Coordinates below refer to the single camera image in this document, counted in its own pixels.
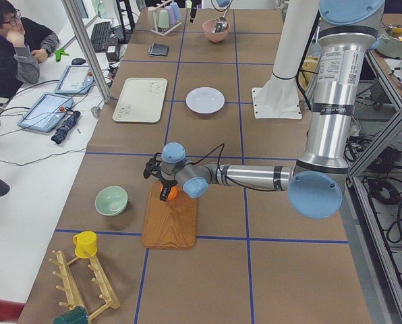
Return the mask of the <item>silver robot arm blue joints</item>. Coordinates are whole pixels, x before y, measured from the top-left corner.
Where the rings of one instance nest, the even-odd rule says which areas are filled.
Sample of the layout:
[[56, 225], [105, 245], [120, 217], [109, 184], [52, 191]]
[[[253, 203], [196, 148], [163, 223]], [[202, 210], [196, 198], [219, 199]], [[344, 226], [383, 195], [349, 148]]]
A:
[[191, 198], [210, 184], [261, 191], [285, 191], [291, 206], [313, 219], [333, 215], [341, 206], [348, 165], [344, 159], [357, 86], [365, 52], [374, 44], [384, 11], [383, 1], [319, 1], [310, 39], [318, 33], [322, 55], [314, 77], [311, 121], [306, 148], [293, 167], [197, 166], [181, 144], [164, 146], [162, 172]]

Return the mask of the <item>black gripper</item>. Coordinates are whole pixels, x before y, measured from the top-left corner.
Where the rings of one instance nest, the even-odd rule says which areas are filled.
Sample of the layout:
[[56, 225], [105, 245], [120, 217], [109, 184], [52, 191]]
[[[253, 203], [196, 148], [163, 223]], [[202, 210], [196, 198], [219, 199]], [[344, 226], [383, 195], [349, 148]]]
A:
[[162, 172], [162, 162], [156, 162], [155, 166], [155, 177], [159, 179], [163, 187], [161, 188], [159, 198], [161, 201], [167, 201], [168, 196], [170, 194], [170, 189], [174, 188], [177, 185], [177, 181], [173, 178], [173, 176]]

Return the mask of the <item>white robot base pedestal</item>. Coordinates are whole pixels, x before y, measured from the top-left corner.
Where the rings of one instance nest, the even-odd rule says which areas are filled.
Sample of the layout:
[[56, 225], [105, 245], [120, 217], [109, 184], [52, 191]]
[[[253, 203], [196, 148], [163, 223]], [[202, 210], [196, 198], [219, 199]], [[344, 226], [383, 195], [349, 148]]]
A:
[[271, 78], [262, 88], [252, 89], [256, 119], [302, 118], [295, 78], [316, 21], [319, 3], [316, 0], [289, 2]]

